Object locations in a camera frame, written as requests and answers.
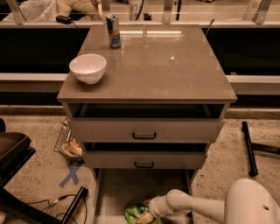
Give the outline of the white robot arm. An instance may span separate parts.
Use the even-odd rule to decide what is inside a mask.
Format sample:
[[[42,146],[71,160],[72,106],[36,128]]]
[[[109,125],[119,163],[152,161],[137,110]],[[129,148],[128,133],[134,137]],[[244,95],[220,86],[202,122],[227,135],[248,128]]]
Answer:
[[[237,179],[225,200],[193,197],[178,189],[152,198],[148,211],[154,218],[195,212],[219,224],[280,224],[280,207],[270,192],[253,179]]]

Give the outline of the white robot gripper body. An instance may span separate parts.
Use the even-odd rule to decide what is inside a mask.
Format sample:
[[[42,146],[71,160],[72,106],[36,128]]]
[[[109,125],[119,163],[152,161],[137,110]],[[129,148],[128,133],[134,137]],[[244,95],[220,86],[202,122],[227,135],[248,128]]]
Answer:
[[[151,215],[155,218],[162,218],[169,212],[166,196],[157,196],[150,200],[148,205]]]

